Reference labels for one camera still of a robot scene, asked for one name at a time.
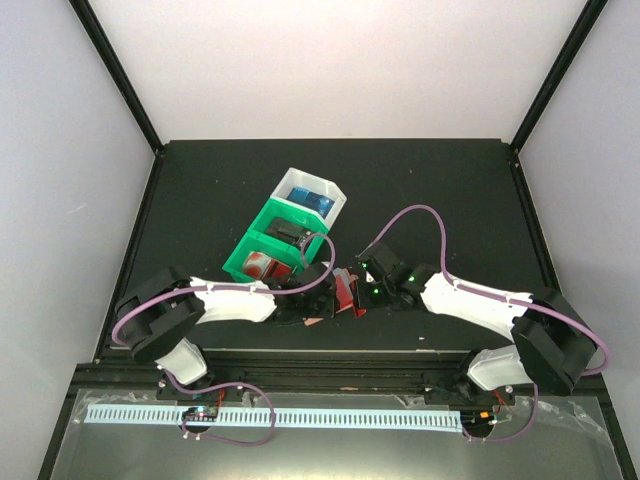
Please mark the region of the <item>tan leather card holder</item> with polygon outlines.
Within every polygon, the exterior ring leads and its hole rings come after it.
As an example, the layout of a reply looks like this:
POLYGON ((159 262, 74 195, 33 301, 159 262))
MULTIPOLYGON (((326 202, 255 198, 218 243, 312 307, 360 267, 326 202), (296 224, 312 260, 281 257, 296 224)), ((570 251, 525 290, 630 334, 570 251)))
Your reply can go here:
POLYGON ((334 302, 335 302, 335 291, 336 291, 335 275, 336 274, 352 275, 353 277, 357 278, 356 283, 359 280, 359 277, 357 274, 350 272, 346 268, 334 269, 332 272, 332 277, 331 277, 331 281, 329 282, 328 289, 319 298, 320 304, 316 308, 316 312, 313 314, 310 314, 309 316, 303 319, 303 324, 306 327, 310 327, 312 325, 318 324, 323 320, 334 318, 337 315, 334 313, 334 302))

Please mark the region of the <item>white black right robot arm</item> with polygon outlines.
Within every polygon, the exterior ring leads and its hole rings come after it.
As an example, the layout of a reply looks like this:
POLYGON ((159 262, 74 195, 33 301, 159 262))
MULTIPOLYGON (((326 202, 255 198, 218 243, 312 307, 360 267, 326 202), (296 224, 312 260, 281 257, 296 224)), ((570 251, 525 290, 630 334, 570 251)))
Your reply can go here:
POLYGON ((486 287, 427 264, 410 266, 383 243, 358 256, 356 275, 360 297, 370 305, 455 317, 508 340, 463 362, 454 388, 467 403, 528 383, 568 396, 597 351, 584 321, 556 290, 536 296, 486 287))

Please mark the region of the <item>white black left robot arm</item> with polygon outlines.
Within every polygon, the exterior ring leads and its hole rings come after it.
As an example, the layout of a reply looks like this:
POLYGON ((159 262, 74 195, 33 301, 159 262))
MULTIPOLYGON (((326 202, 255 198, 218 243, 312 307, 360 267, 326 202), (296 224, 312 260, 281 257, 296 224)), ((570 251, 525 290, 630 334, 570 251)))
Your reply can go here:
POLYGON ((336 269, 313 263, 299 273, 249 283, 188 277, 171 267, 125 296, 116 306, 112 342, 137 363, 169 372, 193 399, 207 397, 215 376, 202 349, 188 339, 199 324, 245 321, 291 324, 333 315, 336 269))

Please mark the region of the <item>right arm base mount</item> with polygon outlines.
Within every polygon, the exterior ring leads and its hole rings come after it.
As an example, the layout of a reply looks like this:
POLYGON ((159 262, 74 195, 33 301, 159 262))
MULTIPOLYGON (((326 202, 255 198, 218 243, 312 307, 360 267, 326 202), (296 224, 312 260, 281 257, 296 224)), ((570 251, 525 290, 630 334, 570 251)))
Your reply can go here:
POLYGON ((481 409, 498 405, 514 406, 515 397, 504 389, 483 390, 466 376, 423 377, 421 392, 428 404, 481 409))

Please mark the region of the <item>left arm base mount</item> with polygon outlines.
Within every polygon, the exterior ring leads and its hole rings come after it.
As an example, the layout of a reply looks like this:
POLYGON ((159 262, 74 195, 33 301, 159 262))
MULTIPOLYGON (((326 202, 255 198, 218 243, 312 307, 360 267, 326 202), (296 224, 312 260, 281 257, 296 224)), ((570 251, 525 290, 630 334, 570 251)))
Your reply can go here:
POLYGON ((220 399, 236 401, 246 391, 249 391, 249 388, 242 375, 229 376, 225 372, 218 376, 211 373, 205 374, 188 385, 180 383, 176 377, 165 373, 157 387, 159 399, 204 403, 213 403, 220 399))

